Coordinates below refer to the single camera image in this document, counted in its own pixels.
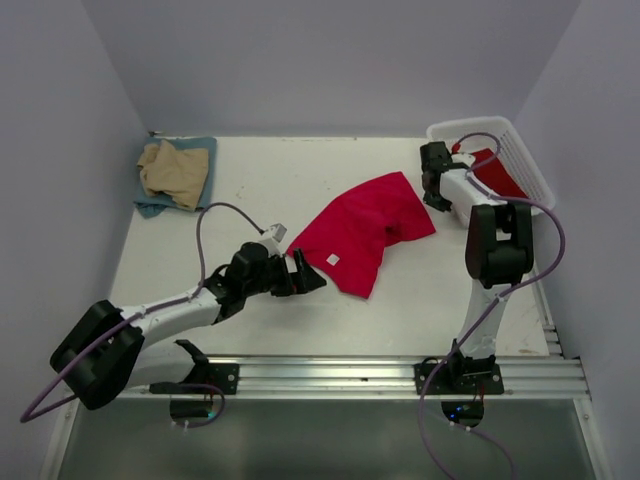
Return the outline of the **bright red t shirt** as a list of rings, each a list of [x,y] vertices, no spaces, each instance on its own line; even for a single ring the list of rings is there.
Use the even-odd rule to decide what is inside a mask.
[[[405,175],[366,181],[331,201],[291,242],[346,294],[367,299],[386,248],[419,240],[436,228]]]

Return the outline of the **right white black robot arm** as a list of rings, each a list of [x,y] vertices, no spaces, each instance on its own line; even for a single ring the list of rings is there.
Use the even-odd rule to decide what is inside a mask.
[[[465,265],[472,289],[461,331],[443,361],[414,365],[418,394],[462,395],[504,392],[496,363],[497,334],[510,296],[534,263],[532,215],[527,204],[500,202],[466,178],[470,166],[443,141],[420,147],[423,201],[454,212],[467,228]]]

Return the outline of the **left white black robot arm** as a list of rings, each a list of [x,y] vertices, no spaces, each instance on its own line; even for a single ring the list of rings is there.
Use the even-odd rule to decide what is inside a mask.
[[[223,381],[207,356],[182,333],[216,325],[239,313],[248,298],[303,295],[326,280],[293,254],[296,269],[263,242],[248,242],[195,290],[153,305],[93,304],[50,358],[53,370],[89,410],[142,385],[154,393],[207,392]]]

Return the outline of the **dark red folded shirt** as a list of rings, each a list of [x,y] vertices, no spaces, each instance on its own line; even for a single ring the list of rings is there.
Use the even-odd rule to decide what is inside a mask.
[[[499,196],[527,198],[527,194],[510,176],[499,158],[485,163],[492,155],[493,152],[488,148],[472,153],[475,176]]]

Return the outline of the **white plastic basket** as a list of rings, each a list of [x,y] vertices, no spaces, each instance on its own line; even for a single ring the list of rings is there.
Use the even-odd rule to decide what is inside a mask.
[[[527,196],[549,209],[555,207],[555,196],[531,156],[516,128],[502,116],[480,116],[431,124],[426,129],[429,141],[445,141],[452,146],[466,134],[490,133],[501,145],[498,160]]]

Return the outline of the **blue folded shirt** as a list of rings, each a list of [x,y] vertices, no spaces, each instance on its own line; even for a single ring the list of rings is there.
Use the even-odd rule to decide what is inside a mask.
[[[167,208],[194,212],[212,198],[217,140],[149,138],[136,167],[139,185],[134,205],[145,218]]]

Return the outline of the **beige crumpled shirt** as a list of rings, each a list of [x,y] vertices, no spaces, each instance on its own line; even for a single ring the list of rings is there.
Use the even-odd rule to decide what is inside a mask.
[[[165,194],[183,210],[195,211],[209,173],[205,148],[177,149],[167,140],[147,144],[137,162],[147,197]]]

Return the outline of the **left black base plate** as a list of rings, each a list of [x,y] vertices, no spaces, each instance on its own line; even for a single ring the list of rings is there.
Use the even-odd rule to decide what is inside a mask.
[[[180,382],[151,384],[151,394],[212,394],[210,386],[224,395],[235,395],[240,379],[240,367],[236,363],[207,363],[196,365]]]

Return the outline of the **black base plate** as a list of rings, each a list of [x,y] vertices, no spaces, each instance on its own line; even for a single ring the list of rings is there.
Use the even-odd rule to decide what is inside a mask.
[[[498,365],[490,372],[473,373],[455,377],[447,365],[420,362],[413,365],[414,385],[418,395],[433,371],[436,371],[426,388],[426,395],[502,395],[505,392],[502,374]]]
[[[235,395],[240,379],[240,367],[236,363],[207,363],[196,365],[180,382],[151,384],[151,394],[212,394],[210,386],[224,395]]]

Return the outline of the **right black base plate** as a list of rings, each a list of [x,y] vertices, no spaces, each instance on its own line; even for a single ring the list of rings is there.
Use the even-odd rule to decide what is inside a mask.
[[[455,377],[447,365],[420,362],[413,365],[414,385],[418,395],[433,371],[436,371],[426,388],[426,395],[502,395],[505,392],[502,374],[498,365],[490,372],[473,373]]]

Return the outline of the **aluminium mounting rail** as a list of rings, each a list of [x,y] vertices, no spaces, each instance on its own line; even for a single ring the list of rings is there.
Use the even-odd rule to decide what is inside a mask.
[[[410,399],[416,357],[209,357],[186,358],[170,364],[167,359],[145,361],[141,370],[117,388],[118,393],[150,393],[151,384],[180,382],[200,364],[236,363],[240,367],[239,399]],[[500,358],[505,392],[502,395],[440,396],[446,400],[503,396],[508,399],[585,398],[589,389],[577,360],[548,358]]]

